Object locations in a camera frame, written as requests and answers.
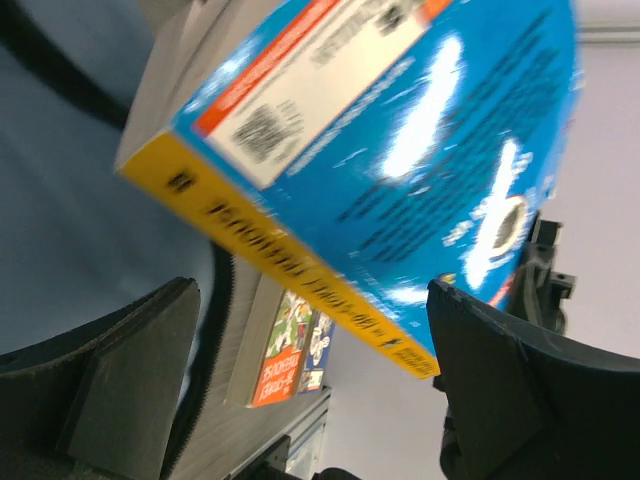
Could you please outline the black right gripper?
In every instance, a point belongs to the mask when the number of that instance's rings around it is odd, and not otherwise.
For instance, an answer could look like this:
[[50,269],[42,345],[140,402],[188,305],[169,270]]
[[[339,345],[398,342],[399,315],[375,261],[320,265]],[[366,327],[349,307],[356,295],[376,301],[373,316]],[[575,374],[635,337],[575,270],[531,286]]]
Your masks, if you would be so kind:
[[536,214],[509,289],[505,311],[538,327],[565,335],[563,302],[573,294],[576,277],[554,270],[563,224]]

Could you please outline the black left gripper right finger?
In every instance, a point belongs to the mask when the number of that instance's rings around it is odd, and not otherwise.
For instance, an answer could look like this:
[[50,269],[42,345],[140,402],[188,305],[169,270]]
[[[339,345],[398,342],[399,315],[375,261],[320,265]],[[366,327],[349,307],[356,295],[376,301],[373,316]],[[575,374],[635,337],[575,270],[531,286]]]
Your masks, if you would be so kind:
[[448,399],[449,479],[635,479],[639,362],[440,281],[427,313]]

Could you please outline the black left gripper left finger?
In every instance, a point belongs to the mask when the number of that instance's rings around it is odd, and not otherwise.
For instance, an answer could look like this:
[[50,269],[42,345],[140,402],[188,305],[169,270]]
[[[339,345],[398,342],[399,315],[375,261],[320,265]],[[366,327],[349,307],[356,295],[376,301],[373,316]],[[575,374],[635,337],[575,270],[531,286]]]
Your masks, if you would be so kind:
[[199,307],[196,282],[176,278],[3,354],[2,478],[159,478]]

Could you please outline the light blue fabric backpack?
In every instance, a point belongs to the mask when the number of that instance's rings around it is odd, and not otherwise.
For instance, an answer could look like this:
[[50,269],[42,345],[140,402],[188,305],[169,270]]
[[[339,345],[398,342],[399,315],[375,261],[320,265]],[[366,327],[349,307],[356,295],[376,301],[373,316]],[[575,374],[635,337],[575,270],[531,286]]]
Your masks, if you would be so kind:
[[198,320],[157,478],[168,479],[205,407],[235,269],[114,171],[152,46],[136,1],[1,5],[1,357],[194,280]]

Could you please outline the orange treehouse paperback book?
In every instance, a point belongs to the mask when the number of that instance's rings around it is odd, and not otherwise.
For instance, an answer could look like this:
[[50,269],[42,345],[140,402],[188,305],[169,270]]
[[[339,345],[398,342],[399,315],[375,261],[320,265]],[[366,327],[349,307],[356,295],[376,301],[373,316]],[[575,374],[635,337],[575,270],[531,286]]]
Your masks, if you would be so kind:
[[309,302],[263,275],[225,402],[259,408],[292,398],[313,317]]

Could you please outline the bright blue paperback book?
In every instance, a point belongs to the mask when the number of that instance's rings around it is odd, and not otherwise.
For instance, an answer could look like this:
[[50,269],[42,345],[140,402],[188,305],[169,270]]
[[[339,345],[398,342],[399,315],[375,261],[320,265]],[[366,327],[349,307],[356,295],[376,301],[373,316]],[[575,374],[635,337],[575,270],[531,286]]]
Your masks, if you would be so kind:
[[429,378],[430,281],[504,303],[581,79],[570,1],[204,1],[115,168]]

